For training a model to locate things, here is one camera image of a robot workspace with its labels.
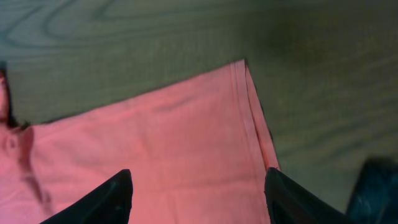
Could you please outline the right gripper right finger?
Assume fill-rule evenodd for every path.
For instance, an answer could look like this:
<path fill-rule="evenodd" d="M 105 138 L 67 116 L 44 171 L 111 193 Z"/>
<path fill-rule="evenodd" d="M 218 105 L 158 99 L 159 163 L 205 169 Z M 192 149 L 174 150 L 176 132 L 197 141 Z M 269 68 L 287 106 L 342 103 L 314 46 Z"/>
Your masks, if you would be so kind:
<path fill-rule="evenodd" d="M 267 170 L 264 194 L 272 224 L 353 223 L 274 167 Z"/>

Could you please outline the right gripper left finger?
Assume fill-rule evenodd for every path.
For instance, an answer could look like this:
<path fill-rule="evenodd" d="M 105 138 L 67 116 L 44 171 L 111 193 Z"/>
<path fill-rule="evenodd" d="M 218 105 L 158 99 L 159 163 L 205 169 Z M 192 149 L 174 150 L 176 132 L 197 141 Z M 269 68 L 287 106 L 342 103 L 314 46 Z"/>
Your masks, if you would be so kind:
<path fill-rule="evenodd" d="M 123 169 L 42 224 L 128 224 L 132 195 L 131 171 Z"/>

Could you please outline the orange printed t-shirt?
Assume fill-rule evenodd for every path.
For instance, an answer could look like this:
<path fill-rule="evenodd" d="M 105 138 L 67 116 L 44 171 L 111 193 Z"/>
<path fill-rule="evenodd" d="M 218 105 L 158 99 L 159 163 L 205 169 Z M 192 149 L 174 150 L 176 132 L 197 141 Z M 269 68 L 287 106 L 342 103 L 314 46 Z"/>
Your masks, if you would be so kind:
<path fill-rule="evenodd" d="M 274 146 L 244 61 L 49 124 L 13 128 L 1 80 L 1 222 L 40 223 L 123 169 L 131 223 L 269 223 Z"/>

